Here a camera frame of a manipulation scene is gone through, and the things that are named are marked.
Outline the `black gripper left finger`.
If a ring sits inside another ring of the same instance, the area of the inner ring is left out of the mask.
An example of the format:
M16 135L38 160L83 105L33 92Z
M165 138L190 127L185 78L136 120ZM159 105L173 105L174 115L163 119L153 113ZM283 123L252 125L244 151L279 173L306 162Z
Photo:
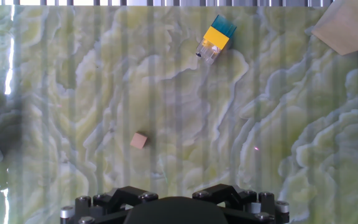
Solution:
M135 207L157 199L156 193L131 186L113 188L92 197L82 195L73 205L60 209L60 224L121 224L129 214L127 205Z

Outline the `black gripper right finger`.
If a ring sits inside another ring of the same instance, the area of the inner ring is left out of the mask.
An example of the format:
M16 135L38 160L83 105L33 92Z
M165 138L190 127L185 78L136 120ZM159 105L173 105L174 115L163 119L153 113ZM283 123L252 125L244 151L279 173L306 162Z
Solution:
M290 206L271 192L245 190L238 185L218 184L192 194L195 200L210 202L221 209L228 223L286 224Z

